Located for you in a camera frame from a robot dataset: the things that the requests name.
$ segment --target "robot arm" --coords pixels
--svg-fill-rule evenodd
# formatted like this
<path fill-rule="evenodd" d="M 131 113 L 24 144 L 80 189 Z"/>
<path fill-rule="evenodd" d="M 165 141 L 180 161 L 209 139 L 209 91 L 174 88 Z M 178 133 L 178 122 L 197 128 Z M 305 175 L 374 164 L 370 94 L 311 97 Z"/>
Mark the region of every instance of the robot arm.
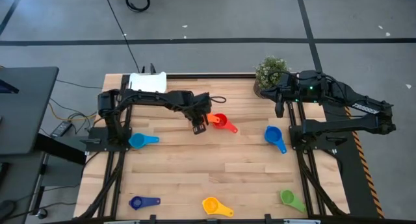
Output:
<path fill-rule="evenodd" d="M 131 105 L 164 106 L 174 112 L 182 112 L 192 122 L 194 134 L 206 130 L 208 124 L 206 114 L 211 112 L 211 98 L 209 93 L 194 96 L 191 91 L 171 91 L 168 93 L 153 93 L 134 90 L 124 90 L 121 95 L 119 90 L 109 90 L 98 95 L 98 114 L 105 120 L 108 128 L 108 141 L 119 144 L 126 140 L 127 136 L 120 123 L 120 115 Z"/>
<path fill-rule="evenodd" d="M 343 121 L 318 122 L 306 119 L 302 122 L 303 134 L 358 130 L 373 134 L 388 134 L 396 130 L 391 120 L 392 105 L 358 94 L 348 85 L 321 72 L 283 73 L 279 83 L 273 88 L 262 91 L 261 95 L 276 103 L 275 112 L 278 118 L 283 117 L 285 101 L 349 106 L 367 113 L 362 118 Z"/>

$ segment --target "wooden table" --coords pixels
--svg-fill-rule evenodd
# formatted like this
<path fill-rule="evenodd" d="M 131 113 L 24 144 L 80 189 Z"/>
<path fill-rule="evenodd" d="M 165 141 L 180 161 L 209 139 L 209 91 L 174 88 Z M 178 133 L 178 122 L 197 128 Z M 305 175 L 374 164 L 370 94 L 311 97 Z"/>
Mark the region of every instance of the wooden table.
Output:
<path fill-rule="evenodd" d="M 103 90 L 120 88 L 121 79 L 120 74 L 106 75 Z M 126 154 L 117 219 L 148 219 L 150 214 L 156 214 L 157 219 L 227 218 L 204 212 L 202 200 L 210 196 L 234 209 L 235 219 L 261 219 L 264 214 L 306 218 L 306 214 L 283 205 L 278 195 L 280 190 L 291 189 L 304 198 L 296 152 L 290 146 L 289 113 L 285 111 L 278 119 L 274 103 L 258 98 L 253 83 L 252 79 L 168 80 L 168 91 L 191 90 L 226 97 L 224 104 L 213 103 L 212 111 L 224 113 L 239 129 L 236 134 L 207 126 L 205 133 L 194 135 L 190 122 L 180 112 L 135 106 L 133 133 L 156 135 L 161 141 Z M 305 104 L 304 108 L 306 118 L 325 121 L 318 104 Z M 103 125 L 103 121 L 97 123 L 98 127 Z M 267 125 L 283 132 L 286 154 L 265 142 Z M 85 168 L 74 216 L 82 214 L 101 189 L 107 155 L 100 153 Z M 336 160 L 322 151 L 315 151 L 315 160 L 322 187 L 341 210 L 348 212 Z M 315 192 L 309 187 L 317 213 Z M 161 204 L 135 211 L 128 201 L 136 195 L 160 197 Z"/>

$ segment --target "plant pot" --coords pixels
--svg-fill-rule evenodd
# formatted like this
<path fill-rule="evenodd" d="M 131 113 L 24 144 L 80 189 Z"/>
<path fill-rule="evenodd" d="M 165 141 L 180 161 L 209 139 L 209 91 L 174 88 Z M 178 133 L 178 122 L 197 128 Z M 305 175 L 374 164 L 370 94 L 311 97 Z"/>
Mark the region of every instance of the plant pot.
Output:
<path fill-rule="evenodd" d="M 260 86 L 259 86 L 259 81 L 258 81 L 257 79 L 254 81 L 253 90 L 254 90 L 254 93 L 255 93 L 258 97 L 260 97 L 260 98 L 262 98 L 262 99 L 267 99 L 267 97 L 264 97 L 264 96 L 262 96 L 262 95 L 260 94 L 260 92 L 261 92 L 261 91 L 263 91 L 263 90 L 266 90 L 266 88 L 260 88 Z"/>

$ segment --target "computer monitor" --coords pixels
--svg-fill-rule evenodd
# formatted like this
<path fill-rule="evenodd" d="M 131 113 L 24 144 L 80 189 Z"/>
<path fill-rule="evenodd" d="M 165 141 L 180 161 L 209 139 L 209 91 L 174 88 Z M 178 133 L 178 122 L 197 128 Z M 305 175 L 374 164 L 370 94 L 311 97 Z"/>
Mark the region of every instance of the computer monitor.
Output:
<path fill-rule="evenodd" d="M 19 93 L 19 90 L 0 79 L 0 93 Z"/>

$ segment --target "potted plant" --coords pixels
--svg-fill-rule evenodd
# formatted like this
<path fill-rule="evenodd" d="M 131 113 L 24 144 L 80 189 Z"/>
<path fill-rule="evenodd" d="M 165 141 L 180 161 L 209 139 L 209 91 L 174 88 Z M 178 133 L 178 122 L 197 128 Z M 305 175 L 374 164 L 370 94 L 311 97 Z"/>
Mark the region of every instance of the potted plant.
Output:
<path fill-rule="evenodd" d="M 262 63 L 255 67 L 254 93 L 260 98 L 265 98 L 260 92 L 276 85 L 281 77 L 281 73 L 275 73 L 270 77 L 268 74 L 287 70 L 287 62 L 284 59 L 274 56 L 266 57 Z"/>

